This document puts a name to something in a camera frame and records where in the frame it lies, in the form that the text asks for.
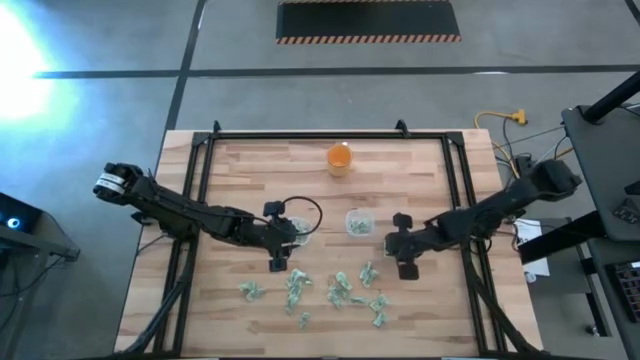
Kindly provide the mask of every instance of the orange cup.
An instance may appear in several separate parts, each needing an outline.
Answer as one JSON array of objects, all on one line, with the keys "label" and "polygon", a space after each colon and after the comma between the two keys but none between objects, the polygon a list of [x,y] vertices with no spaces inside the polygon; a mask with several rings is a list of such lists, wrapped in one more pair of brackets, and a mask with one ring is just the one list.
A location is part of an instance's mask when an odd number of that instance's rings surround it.
[{"label": "orange cup", "polygon": [[335,144],[327,151],[329,174],[340,177],[349,173],[353,153],[346,143]]}]

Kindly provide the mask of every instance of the concrete floor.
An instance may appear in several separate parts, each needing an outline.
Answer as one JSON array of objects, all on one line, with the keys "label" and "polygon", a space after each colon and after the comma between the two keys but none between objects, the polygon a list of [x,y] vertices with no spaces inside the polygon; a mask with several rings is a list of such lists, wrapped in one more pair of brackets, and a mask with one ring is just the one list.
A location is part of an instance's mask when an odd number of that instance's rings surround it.
[{"label": "concrete floor", "polygon": [[[210,0],[192,68],[332,66],[558,66],[633,64],[638,24],[623,0],[452,0],[463,42],[434,45],[276,46],[275,0]],[[20,359],[106,355],[115,341],[140,227],[130,210],[94,198],[107,161],[155,169],[176,79],[25,80],[30,71],[176,70],[196,0],[0,2],[0,191],[46,209],[80,246],[74,264],[41,285]],[[562,109],[592,103],[629,73],[190,79],[177,129],[467,128],[482,110],[524,108],[511,140],[558,126]],[[501,120],[482,125],[503,143]],[[514,145],[545,153],[562,130]],[[567,163],[579,173],[577,161]],[[593,209],[586,186],[529,216]],[[617,338],[582,332],[583,298],[532,298],[545,348],[621,359]],[[570,308],[570,313],[559,311]],[[0,309],[3,319],[5,309]]]}]

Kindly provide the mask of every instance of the wooden table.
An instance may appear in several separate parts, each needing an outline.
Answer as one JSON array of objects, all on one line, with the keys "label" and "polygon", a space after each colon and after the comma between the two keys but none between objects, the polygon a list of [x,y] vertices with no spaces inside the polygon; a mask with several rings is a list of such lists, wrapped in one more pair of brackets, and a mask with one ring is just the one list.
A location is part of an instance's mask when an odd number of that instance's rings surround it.
[{"label": "wooden table", "polygon": [[[481,200],[502,187],[489,134],[486,130],[463,132],[476,195]],[[192,134],[170,131],[163,145],[157,180],[177,192],[182,191]],[[347,141],[354,152],[353,170],[337,179],[326,171],[325,154],[333,140],[216,142],[209,204],[261,215],[266,201],[305,195],[320,203],[325,218],[309,244],[296,249],[289,259],[289,270],[300,268],[314,280],[312,287],[304,289],[293,316],[284,312],[285,279],[290,271],[269,273],[268,255],[262,249],[234,247],[201,235],[182,356],[477,355],[459,251],[425,253],[417,261],[418,281],[400,281],[394,259],[383,255],[384,235],[396,230],[391,224],[393,214],[411,214],[419,224],[450,209],[441,144],[434,140]],[[196,167],[193,198],[202,158]],[[457,160],[454,162],[459,170]],[[457,178],[463,195],[459,171]],[[374,236],[350,238],[346,234],[345,214],[353,208],[375,215]],[[313,206],[304,202],[288,204],[285,215],[310,222],[317,219]],[[157,228],[145,228],[141,245],[158,234]],[[497,236],[489,253],[498,300],[528,341],[540,348],[522,265],[510,240],[509,236]],[[137,258],[116,350],[131,344],[157,310],[170,243],[162,240]],[[380,272],[371,289],[358,281],[368,260]],[[387,324],[376,329],[372,325],[374,313],[367,306],[337,310],[328,302],[328,284],[338,271],[344,271],[354,284],[354,296],[374,298],[382,292],[388,297]],[[237,288],[251,280],[267,289],[254,303],[247,302]],[[299,330],[303,311],[311,313],[311,319],[306,329]],[[486,310],[483,319],[491,339]],[[175,321],[175,313],[170,320]],[[173,334],[172,326],[170,321],[168,334]],[[166,346],[171,339],[167,337]]]}]

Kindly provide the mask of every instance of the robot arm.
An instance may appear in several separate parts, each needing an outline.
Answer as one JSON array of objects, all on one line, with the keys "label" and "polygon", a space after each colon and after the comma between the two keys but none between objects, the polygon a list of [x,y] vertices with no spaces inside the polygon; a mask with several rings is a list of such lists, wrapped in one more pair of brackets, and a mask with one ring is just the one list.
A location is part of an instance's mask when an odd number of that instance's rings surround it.
[{"label": "robot arm", "polygon": [[442,251],[456,244],[467,245],[472,237],[488,239],[502,219],[518,215],[536,200],[558,201],[572,195],[582,180],[559,160],[544,161],[508,188],[467,209],[447,211],[427,220],[425,228],[410,232],[411,216],[396,214],[398,232],[387,234],[385,250],[394,256],[400,278],[418,279],[414,260],[428,250]]},{"label": "robot arm", "polygon": [[[156,219],[160,228],[173,238],[188,239],[202,230],[231,245],[264,248],[272,258],[269,261],[272,272],[287,269],[287,258],[297,247],[294,241],[300,234],[296,234],[290,220],[278,216],[284,213],[284,202],[265,204],[263,215],[271,216],[266,221],[244,210],[191,200],[158,185],[135,165],[108,163],[104,171],[93,188],[99,199],[132,205],[144,216]],[[254,224],[255,220],[265,224]]]}]

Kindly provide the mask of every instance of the yellow and black striped border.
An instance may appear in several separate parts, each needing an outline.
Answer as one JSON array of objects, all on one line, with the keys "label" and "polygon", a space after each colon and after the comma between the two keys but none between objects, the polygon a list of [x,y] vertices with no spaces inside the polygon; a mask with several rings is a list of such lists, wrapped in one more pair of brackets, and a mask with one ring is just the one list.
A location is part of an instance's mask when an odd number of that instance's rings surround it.
[{"label": "yellow and black striped border", "polygon": [[380,43],[452,43],[460,42],[460,35],[363,35],[363,36],[298,36],[276,39],[278,45],[316,44],[380,44]]},{"label": "yellow and black striped border", "polygon": [[317,3],[340,3],[340,2],[449,2],[449,0],[282,0],[282,4],[317,4]]}]

